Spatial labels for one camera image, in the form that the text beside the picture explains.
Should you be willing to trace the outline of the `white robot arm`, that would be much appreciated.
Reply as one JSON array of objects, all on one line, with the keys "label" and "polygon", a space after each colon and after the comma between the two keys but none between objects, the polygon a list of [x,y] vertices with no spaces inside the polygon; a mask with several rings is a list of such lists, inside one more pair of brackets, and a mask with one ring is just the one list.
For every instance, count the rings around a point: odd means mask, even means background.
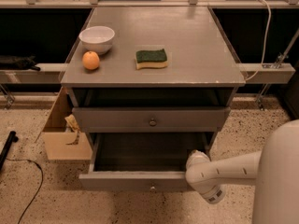
[{"label": "white robot arm", "polygon": [[253,185],[252,224],[299,224],[299,120],[272,132],[261,151],[211,161],[195,150],[185,178],[208,203],[224,198],[224,184]]}]

